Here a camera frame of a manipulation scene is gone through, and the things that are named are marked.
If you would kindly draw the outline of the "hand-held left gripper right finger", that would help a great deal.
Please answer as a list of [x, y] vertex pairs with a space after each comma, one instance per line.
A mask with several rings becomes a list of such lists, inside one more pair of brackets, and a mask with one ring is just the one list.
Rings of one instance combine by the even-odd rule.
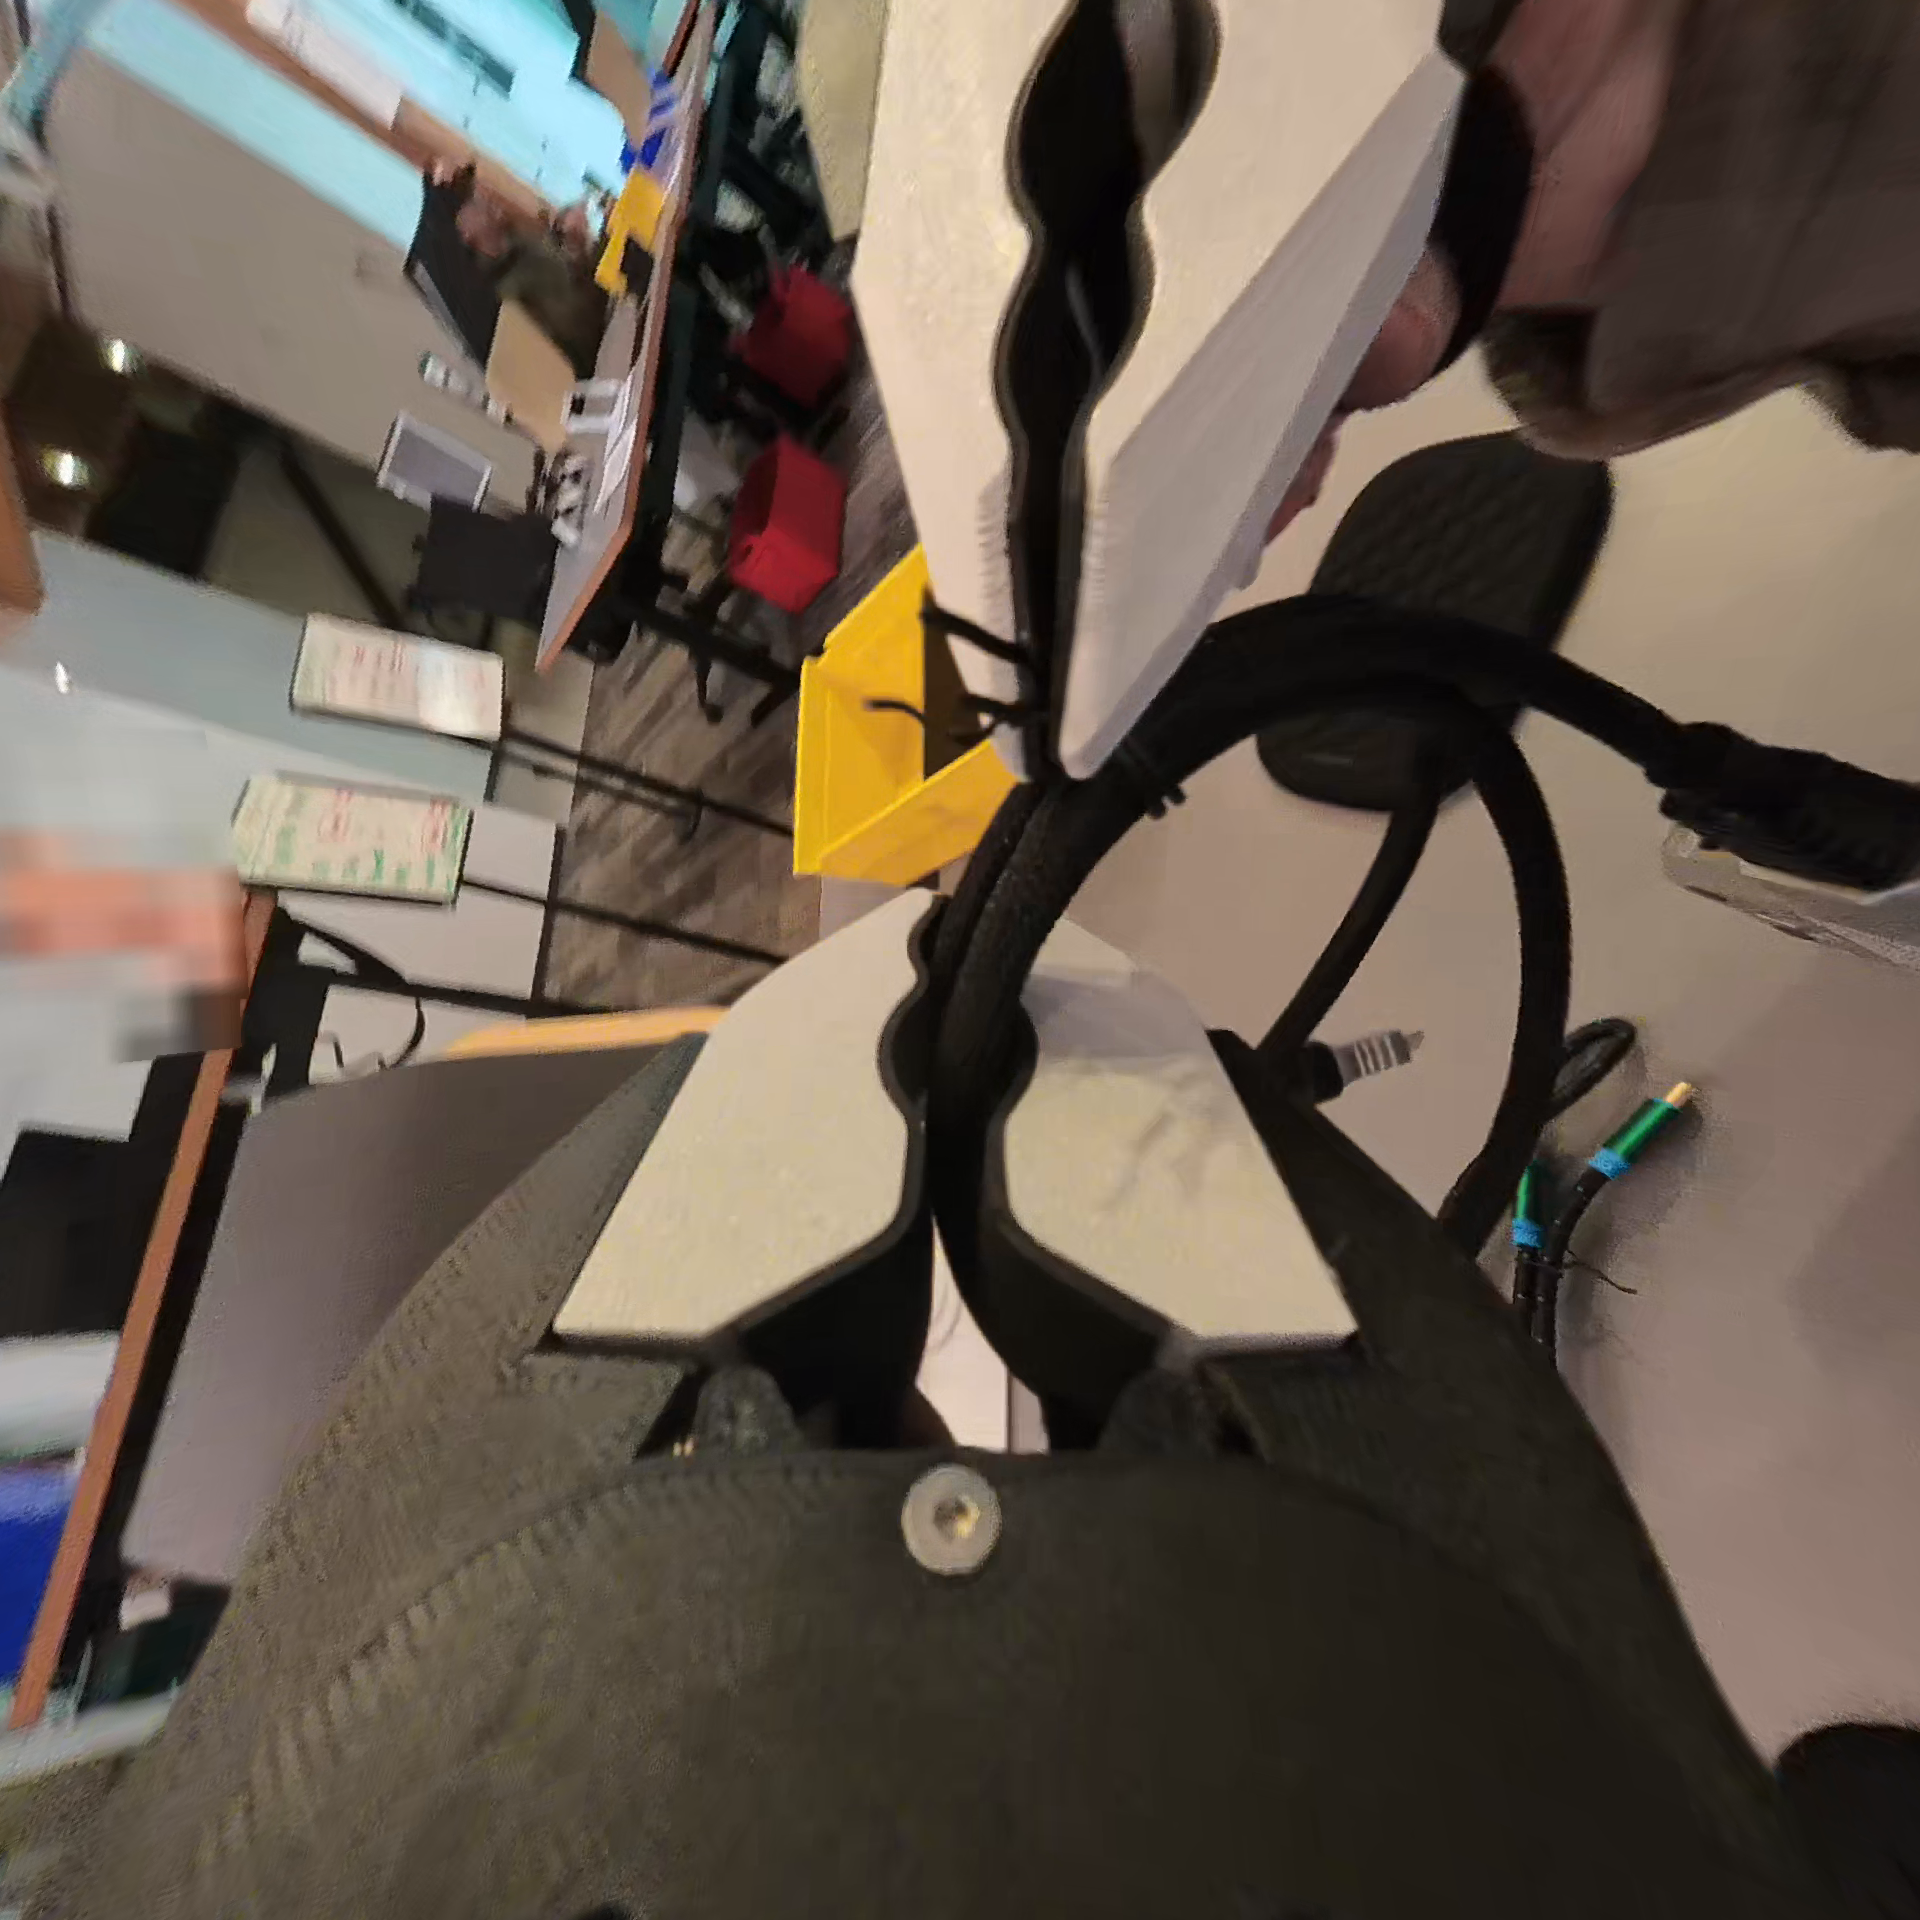
[[1064, 922], [989, 1119], [989, 1333], [1019, 1372], [1337, 1348], [1358, 1328], [1199, 1013]]

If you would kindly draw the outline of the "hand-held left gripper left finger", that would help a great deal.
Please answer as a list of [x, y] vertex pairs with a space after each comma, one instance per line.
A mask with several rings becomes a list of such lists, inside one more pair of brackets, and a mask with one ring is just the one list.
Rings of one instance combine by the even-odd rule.
[[930, 889], [898, 891], [722, 1016], [554, 1314], [554, 1338], [712, 1353], [913, 1225], [941, 908]]

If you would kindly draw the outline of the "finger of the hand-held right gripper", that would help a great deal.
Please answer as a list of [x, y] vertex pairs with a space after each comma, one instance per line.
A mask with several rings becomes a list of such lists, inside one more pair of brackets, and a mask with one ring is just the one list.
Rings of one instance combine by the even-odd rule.
[[1426, 248], [1465, 67], [1443, 2], [1118, 2], [1143, 138], [1116, 355], [1068, 434], [1054, 762], [1195, 650]]
[[1050, 754], [1068, 445], [1098, 372], [1068, 262], [1110, 165], [1110, 2], [887, 7], [851, 289], [932, 628], [1014, 778]]

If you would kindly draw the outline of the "yellow plastic bin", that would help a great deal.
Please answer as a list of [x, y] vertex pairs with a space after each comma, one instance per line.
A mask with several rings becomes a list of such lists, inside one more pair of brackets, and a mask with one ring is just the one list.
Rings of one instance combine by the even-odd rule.
[[975, 850], [1014, 773], [966, 689], [969, 645], [923, 628], [916, 543], [800, 669], [793, 873], [906, 884]]
[[668, 194], [663, 181], [637, 164], [611, 201], [603, 250], [594, 268], [594, 282], [611, 299], [647, 294], [665, 214]]

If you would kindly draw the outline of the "pale hdmi port block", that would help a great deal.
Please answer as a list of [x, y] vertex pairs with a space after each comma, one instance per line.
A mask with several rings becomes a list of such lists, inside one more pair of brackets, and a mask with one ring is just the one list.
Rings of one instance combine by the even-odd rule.
[[1661, 842], [1661, 873], [1680, 891], [1768, 923], [1792, 939], [1915, 974], [1915, 878], [1876, 891], [1794, 878], [1715, 850], [1680, 827], [1672, 827]]

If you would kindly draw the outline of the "person's right forearm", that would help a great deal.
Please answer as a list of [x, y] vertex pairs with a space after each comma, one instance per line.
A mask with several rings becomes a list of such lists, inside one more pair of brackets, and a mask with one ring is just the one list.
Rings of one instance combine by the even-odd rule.
[[1809, 390], [1915, 454], [1915, 2], [1680, 2], [1590, 289], [1490, 323], [1528, 438], [1619, 458]]

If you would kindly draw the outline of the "person's right hand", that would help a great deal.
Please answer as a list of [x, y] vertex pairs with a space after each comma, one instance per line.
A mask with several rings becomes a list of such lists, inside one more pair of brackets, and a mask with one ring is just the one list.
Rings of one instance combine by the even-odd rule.
[[[1519, 2], [1496, 46], [1496, 71], [1530, 135], [1530, 196], [1509, 262], [1502, 310], [1585, 304], [1619, 198], [1644, 164], [1667, 93], [1672, 2]], [[1266, 524], [1301, 516], [1354, 411], [1416, 392], [1443, 362], [1456, 283], [1426, 250]]]

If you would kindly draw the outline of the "black panel on white stand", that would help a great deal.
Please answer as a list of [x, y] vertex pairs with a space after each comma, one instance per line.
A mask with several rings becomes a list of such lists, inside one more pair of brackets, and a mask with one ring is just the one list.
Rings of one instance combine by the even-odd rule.
[[272, 1101], [244, 1122], [113, 1561], [232, 1584], [346, 1373], [420, 1272], [647, 1051], [722, 1007], [501, 1022], [420, 1064]]

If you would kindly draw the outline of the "wood-edged office desk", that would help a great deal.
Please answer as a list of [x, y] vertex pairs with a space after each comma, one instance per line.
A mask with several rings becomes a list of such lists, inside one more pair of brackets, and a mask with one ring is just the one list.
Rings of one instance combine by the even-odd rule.
[[665, 76], [673, 100], [663, 122], [658, 169], [668, 214], [658, 230], [657, 268], [644, 296], [611, 299], [611, 323], [594, 376], [567, 399], [564, 452], [548, 471], [554, 566], [537, 631], [537, 669], [611, 628], [620, 650], [632, 618], [620, 589], [629, 543], [673, 516], [679, 427], [684, 418], [684, 348], [698, 312], [682, 275], [684, 237], [698, 204], [712, 201], [707, 173], [707, 64], [718, 2], [684, 2]]

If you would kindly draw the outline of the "white sign on stand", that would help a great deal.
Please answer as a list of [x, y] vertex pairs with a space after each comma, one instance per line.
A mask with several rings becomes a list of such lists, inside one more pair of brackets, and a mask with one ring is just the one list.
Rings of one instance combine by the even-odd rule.
[[295, 773], [250, 778], [228, 822], [249, 889], [398, 904], [453, 904], [471, 837], [471, 802]]
[[290, 707], [494, 747], [506, 735], [506, 666], [489, 650], [305, 615]]

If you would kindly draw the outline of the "blue plastic bin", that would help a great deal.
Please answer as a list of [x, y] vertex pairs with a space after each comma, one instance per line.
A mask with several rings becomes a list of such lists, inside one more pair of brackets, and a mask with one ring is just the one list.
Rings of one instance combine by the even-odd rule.
[[74, 1455], [3, 1467], [3, 1692], [25, 1662], [77, 1479]]

